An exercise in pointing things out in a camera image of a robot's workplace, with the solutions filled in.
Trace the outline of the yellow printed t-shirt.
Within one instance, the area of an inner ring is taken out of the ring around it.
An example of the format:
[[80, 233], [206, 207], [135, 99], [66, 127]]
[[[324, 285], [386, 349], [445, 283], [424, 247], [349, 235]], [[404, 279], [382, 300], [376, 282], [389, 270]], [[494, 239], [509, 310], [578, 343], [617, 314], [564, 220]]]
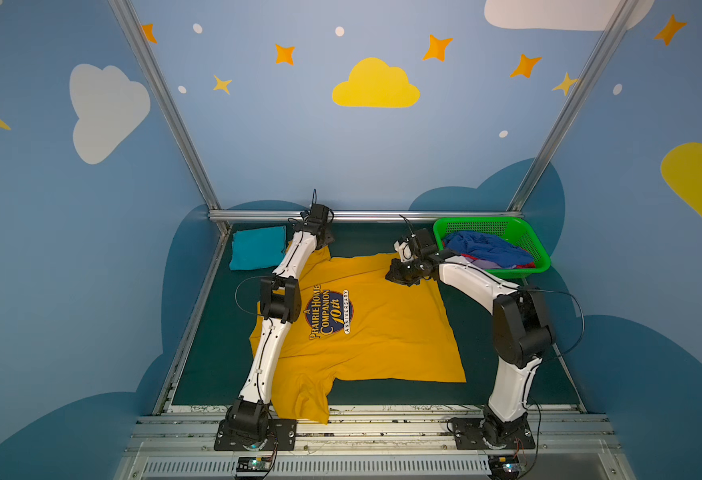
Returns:
[[[281, 349], [271, 404], [282, 418], [325, 424], [337, 380], [463, 383], [457, 342], [437, 283], [385, 274], [393, 254], [334, 258], [314, 251], [299, 278], [302, 312]], [[253, 355], [261, 333], [250, 336]]]

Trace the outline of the green plastic laundry basket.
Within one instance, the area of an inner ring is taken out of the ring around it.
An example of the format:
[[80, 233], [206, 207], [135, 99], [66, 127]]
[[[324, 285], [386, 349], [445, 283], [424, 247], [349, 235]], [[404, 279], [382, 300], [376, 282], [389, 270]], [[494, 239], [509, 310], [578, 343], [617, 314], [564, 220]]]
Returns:
[[504, 280], [525, 278], [533, 273], [541, 273], [550, 267], [550, 258], [529, 224], [518, 218], [510, 217], [458, 217], [442, 218], [433, 225], [433, 233], [439, 249], [446, 249], [443, 239], [453, 232], [476, 231], [502, 238], [514, 246], [529, 252], [535, 266], [521, 269], [486, 270]]

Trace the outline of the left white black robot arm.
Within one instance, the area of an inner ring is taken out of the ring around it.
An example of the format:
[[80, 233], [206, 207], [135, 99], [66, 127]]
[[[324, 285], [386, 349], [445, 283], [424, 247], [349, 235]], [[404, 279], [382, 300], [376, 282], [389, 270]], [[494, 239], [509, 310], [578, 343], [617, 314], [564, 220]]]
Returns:
[[284, 341], [302, 312], [300, 275], [311, 254], [332, 242], [332, 209], [313, 196], [308, 209], [290, 218], [293, 238], [283, 260], [259, 283], [261, 333], [246, 381], [226, 413], [221, 437], [228, 446], [260, 449], [269, 432], [272, 384]]

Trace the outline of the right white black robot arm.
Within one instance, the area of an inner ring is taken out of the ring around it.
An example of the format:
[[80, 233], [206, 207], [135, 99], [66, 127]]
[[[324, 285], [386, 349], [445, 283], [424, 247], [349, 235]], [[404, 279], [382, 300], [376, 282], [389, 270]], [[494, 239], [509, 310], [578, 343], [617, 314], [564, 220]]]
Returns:
[[490, 449], [526, 446], [530, 440], [528, 396], [538, 368], [546, 362], [556, 334], [545, 301], [546, 289], [519, 286], [480, 268], [467, 256], [441, 247], [434, 233], [416, 230], [394, 243], [399, 257], [385, 279], [413, 286], [437, 280], [476, 301], [492, 315], [492, 344], [498, 355], [493, 391], [483, 409], [482, 442]]

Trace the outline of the folded teal t-shirt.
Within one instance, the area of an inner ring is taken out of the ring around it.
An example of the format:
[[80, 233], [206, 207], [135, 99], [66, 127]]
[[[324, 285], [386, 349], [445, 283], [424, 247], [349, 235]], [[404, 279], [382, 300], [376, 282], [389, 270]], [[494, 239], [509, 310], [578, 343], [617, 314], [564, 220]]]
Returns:
[[232, 271], [250, 271], [275, 267], [284, 258], [286, 228], [284, 226], [241, 230], [234, 233]]

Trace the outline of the lavender t-shirt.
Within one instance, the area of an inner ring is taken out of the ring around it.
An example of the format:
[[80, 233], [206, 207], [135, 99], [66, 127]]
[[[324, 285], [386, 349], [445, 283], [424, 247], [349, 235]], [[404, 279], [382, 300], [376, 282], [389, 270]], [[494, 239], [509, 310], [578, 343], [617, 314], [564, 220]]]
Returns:
[[464, 255], [464, 258], [469, 261], [472, 265], [483, 269], [483, 270], [497, 270], [501, 269], [501, 266], [497, 264], [496, 262], [490, 261], [490, 260], [485, 260], [485, 259], [480, 259], [480, 258], [475, 258], [470, 255]]

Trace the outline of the blue t-shirt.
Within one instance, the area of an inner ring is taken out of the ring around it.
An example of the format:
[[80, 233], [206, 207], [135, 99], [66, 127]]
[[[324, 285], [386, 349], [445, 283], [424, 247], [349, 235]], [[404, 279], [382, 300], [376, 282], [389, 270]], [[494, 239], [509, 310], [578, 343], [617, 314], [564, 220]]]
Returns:
[[458, 231], [448, 234], [443, 239], [443, 244], [446, 249], [450, 249], [455, 252], [458, 251], [471, 251], [474, 249], [522, 249], [512, 245], [511, 243], [503, 240], [502, 238], [485, 234], [476, 231]]

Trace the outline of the red t-shirt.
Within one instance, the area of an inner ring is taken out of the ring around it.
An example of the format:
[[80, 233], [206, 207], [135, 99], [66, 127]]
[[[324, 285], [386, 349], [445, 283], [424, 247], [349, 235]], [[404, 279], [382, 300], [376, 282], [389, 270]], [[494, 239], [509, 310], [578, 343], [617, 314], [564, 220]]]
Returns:
[[501, 269], [519, 269], [534, 265], [533, 256], [523, 249], [474, 249], [463, 252], [455, 249], [455, 252], [464, 256], [470, 255], [475, 258], [490, 260], [501, 266]]

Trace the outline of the right green circuit board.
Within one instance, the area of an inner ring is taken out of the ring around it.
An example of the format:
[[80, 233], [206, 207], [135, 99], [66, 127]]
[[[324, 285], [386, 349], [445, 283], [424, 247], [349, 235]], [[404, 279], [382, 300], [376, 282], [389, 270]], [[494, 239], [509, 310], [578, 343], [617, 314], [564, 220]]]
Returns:
[[517, 457], [489, 456], [488, 467], [490, 480], [516, 480], [522, 473], [522, 467]]

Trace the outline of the green circuit board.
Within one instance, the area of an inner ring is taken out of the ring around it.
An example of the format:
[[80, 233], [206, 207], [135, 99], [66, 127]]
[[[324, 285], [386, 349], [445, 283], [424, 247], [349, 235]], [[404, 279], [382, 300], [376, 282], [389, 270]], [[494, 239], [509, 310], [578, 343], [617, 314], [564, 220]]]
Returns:
[[239, 457], [233, 476], [235, 479], [264, 479], [272, 468], [271, 456]]
[[516, 480], [522, 473], [522, 467], [517, 457], [489, 456], [488, 467], [490, 480]]

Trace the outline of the left green circuit board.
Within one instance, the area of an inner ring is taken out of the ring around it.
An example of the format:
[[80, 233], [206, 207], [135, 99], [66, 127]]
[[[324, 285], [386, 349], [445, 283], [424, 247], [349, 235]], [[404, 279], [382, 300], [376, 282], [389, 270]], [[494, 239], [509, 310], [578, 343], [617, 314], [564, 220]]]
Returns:
[[272, 468], [271, 456], [239, 457], [233, 476], [235, 479], [264, 479]]

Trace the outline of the horizontal aluminium frame bar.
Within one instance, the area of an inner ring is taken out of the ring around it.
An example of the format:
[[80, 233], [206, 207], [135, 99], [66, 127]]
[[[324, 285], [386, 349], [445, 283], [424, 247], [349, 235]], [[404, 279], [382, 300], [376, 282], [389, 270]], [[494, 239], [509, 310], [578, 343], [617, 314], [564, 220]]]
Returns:
[[[229, 223], [287, 222], [300, 216], [301, 210], [211, 210], [208, 213], [211, 221]], [[458, 217], [522, 218], [523, 214], [516, 211], [334, 211], [334, 221], [340, 223], [396, 223], [403, 217], [413, 223], [428, 223]]]

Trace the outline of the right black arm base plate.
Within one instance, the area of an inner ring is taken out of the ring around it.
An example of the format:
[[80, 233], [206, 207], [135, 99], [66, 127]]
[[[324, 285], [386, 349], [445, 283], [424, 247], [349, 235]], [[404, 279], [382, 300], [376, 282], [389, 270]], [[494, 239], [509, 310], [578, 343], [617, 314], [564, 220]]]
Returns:
[[458, 450], [534, 449], [534, 435], [525, 417], [512, 422], [494, 418], [453, 417], [447, 422]]

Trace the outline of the right side table rail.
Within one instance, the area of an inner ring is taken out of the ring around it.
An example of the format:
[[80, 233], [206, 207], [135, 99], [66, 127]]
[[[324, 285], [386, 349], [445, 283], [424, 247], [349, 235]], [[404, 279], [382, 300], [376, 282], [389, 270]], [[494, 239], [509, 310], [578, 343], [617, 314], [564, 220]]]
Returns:
[[570, 368], [569, 357], [585, 336], [585, 316], [579, 300], [566, 287], [547, 286], [525, 281], [525, 288], [542, 296], [548, 309], [555, 340], [548, 347], [535, 372], [529, 402], [542, 405], [565, 405], [585, 413], [582, 394]]

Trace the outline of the table rail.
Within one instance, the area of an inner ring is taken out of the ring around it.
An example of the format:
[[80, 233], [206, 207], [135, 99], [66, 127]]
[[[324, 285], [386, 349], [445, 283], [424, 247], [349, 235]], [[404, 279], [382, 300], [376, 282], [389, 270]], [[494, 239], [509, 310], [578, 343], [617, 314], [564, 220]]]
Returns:
[[569, 357], [585, 336], [585, 316], [579, 300], [566, 287], [547, 286], [525, 281], [525, 288], [542, 296], [548, 309], [555, 340], [548, 347], [535, 372], [529, 402], [542, 405], [565, 405], [585, 413], [582, 394], [570, 368]]
[[147, 407], [158, 416], [173, 403], [198, 332], [229, 235], [220, 231], [192, 241], [177, 235], [170, 248], [162, 283], [162, 354], [148, 369]]

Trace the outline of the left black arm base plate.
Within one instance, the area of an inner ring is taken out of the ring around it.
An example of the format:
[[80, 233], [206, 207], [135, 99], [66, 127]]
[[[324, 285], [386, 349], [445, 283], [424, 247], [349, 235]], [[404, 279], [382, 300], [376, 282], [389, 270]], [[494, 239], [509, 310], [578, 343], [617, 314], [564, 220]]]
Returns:
[[222, 420], [218, 426], [213, 449], [215, 451], [293, 451], [296, 442], [297, 421], [288, 419], [269, 419], [265, 437], [258, 440], [242, 433]]

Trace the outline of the left side table rail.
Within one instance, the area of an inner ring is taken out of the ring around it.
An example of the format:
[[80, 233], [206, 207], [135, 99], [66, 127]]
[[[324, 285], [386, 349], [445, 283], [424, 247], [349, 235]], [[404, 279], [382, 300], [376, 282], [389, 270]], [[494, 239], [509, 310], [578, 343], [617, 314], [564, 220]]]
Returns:
[[148, 369], [147, 407], [158, 416], [173, 403], [198, 332], [229, 235], [220, 231], [192, 241], [177, 235], [170, 248], [162, 283], [162, 354]]

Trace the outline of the aluminium mounting rail base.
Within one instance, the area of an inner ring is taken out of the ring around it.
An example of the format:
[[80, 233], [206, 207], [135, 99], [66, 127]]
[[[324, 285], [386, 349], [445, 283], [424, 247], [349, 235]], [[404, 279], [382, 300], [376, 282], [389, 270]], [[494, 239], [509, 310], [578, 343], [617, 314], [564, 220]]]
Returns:
[[264, 479], [489, 479], [489, 456], [517, 457], [518, 479], [632, 479], [603, 414], [546, 405], [529, 414], [534, 449], [458, 450], [453, 417], [475, 405], [341, 405], [326, 424], [297, 421], [293, 451], [215, 451], [224, 410], [178, 407], [138, 419], [118, 479], [235, 479], [239, 457], [271, 456]]

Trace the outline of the left aluminium frame post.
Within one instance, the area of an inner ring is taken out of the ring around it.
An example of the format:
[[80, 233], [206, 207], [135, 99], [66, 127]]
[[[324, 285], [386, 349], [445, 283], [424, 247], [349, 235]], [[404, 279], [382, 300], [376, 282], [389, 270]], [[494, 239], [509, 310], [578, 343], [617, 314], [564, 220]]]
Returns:
[[216, 221], [211, 218], [211, 213], [220, 209], [220, 202], [161, 72], [152, 51], [151, 42], [147, 39], [142, 25], [139, 23], [139, 18], [132, 2], [109, 0], [108, 3], [146, 77], [150, 90], [205, 201], [208, 208], [208, 219], [217, 226], [221, 234], [227, 236], [230, 232], [227, 222], [225, 220]]

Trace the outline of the aluminium frame post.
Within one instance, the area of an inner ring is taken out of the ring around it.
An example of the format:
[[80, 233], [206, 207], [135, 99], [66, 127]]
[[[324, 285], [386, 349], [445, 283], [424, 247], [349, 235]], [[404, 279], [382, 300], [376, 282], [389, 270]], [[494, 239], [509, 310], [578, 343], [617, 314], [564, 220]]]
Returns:
[[216, 221], [211, 218], [211, 213], [220, 209], [220, 202], [161, 72], [152, 51], [151, 42], [147, 39], [142, 25], [139, 23], [139, 18], [132, 2], [109, 0], [108, 3], [146, 77], [150, 90], [205, 201], [208, 208], [208, 219], [217, 226], [221, 234], [227, 236], [230, 232], [227, 222], [225, 220]]
[[618, 2], [580, 72], [580, 79], [574, 85], [574, 89], [567, 95], [565, 103], [544, 143], [512, 196], [506, 209], [508, 213], [521, 214], [525, 204], [540, 182], [542, 175], [574, 124], [580, 110], [585, 105], [600, 75], [629, 30], [629, 20], [634, 11], [638, 9], [639, 4], [638, 0], [622, 0]]

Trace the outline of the right aluminium frame post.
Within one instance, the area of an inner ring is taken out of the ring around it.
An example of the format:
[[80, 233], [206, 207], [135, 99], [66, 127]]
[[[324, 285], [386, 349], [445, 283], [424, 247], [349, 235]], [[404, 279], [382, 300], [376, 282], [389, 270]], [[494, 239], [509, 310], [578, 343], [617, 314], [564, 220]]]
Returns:
[[629, 20], [634, 11], [638, 9], [639, 4], [638, 0], [622, 0], [618, 2], [580, 72], [580, 79], [574, 85], [574, 89], [567, 95], [565, 103], [544, 143], [512, 196], [506, 209], [508, 213], [521, 214], [525, 204], [540, 182], [542, 175], [574, 124], [580, 110], [585, 105], [600, 75], [629, 30]]

